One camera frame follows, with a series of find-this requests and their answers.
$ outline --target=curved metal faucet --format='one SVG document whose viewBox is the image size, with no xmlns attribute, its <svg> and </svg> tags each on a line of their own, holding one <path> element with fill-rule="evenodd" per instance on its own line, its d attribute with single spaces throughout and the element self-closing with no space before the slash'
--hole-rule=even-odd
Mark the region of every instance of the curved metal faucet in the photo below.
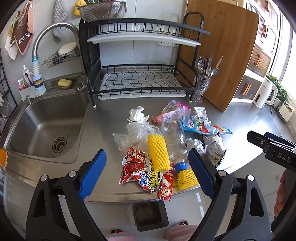
<svg viewBox="0 0 296 241">
<path fill-rule="evenodd" d="M 75 25 L 71 24 L 71 23 L 68 23 L 68 22 L 59 22 L 59 23 L 54 23 L 52 25 L 49 25 L 47 26 L 45 29 L 43 29 L 41 31 L 41 33 L 37 36 L 36 40 L 35 40 L 35 43 L 33 45 L 33 51 L 32 51 L 32 57 L 34 56 L 37 56 L 38 53 L 37 53 L 37 49 L 38 49 L 38 46 L 39 46 L 39 43 L 42 39 L 42 37 L 50 30 L 54 29 L 54 28 L 58 28 L 58 27 L 64 27 L 64 28 L 67 28 L 67 29 L 70 29 L 72 31 L 72 33 L 74 34 L 75 36 L 75 41 L 76 41 L 76 44 L 77 44 L 77 47 L 78 49 L 80 50 L 80 44 L 79 44 L 79 37 L 78 37 L 78 29 Z M 85 74 L 85 70 L 84 70 L 84 65 L 83 65 L 83 61 L 82 61 L 82 57 L 81 57 L 81 54 L 79 56 L 79 59 L 80 59 L 80 64 L 81 64 L 81 69 L 82 69 L 82 73 Z"/>
</svg>

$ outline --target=green plant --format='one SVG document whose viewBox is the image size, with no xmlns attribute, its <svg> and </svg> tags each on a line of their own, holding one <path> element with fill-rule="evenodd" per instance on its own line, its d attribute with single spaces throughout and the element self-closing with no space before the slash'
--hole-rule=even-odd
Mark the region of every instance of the green plant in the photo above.
<svg viewBox="0 0 296 241">
<path fill-rule="evenodd" d="M 277 80 L 277 78 L 275 78 L 274 76 L 272 76 L 270 73 L 267 73 L 266 77 L 275 84 L 275 86 L 278 88 L 278 94 L 277 94 L 277 98 L 280 100 L 280 102 L 284 102 L 284 101 L 288 101 L 288 95 L 287 95 L 287 91 L 281 86 L 281 84 L 279 83 L 279 81 Z"/>
</svg>

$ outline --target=sink drain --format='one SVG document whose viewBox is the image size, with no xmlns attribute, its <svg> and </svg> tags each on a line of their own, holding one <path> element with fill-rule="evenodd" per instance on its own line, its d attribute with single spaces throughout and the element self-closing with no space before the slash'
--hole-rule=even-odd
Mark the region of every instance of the sink drain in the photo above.
<svg viewBox="0 0 296 241">
<path fill-rule="evenodd" d="M 54 143 L 52 144 L 52 150 L 55 153 L 60 153 L 63 150 L 65 150 L 67 145 L 67 140 L 64 137 L 58 137 L 54 140 Z"/>
</svg>

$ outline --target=metal bolt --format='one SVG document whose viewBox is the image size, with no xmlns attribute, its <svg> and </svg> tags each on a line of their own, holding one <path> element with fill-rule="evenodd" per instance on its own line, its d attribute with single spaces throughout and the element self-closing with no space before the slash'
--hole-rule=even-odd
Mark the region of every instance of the metal bolt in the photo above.
<svg viewBox="0 0 296 241">
<path fill-rule="evenodd" d="M 254 180 L 255 180 L 255 177 L 253 177 L 252 175 L 248 175 L 248 179 L 249 179 L 250 181 L 254 181 Z"/>
<path fill-rule="evenodd" d="M 226 172 L 223 171 L 223 170 L 220 170 L 220 171 L 218 172 L 218 174 L 219 174 L 220 176 L 222 176 L 222 177 L 226 176 Z"/>
<path fill-rule="evenodd" d="M 76 171 L 71 171 L 69 172 L 69 177 L 74 177 L 76 176 L 77 172 Z"/>
<path fill-rule="evenodd" d="M 46 176 L 46 175 L 43 175 L 43 176 L 40 178 L 41 181 L 45 181 L 46 179 L 47 179 L 47 176 Z"/>
</svg>

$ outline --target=hand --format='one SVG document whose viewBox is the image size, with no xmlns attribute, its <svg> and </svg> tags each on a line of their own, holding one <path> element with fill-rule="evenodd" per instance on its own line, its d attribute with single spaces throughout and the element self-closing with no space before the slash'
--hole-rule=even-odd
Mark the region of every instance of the hand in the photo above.
<svg viewBox="0 0 296 241">
<path fill-rule="evenodd" d="M 286 171 L 283 172 L 281 179 L 280 179 L 280 185 L 276 197 L 276 204 L 274 206 L 274 215 L 277 217 L 279 213 L 283 210 L 285 205 L 285 195 L 286 195 L 286 188 L 285 188 L 285 175 Z"/>
</svg>

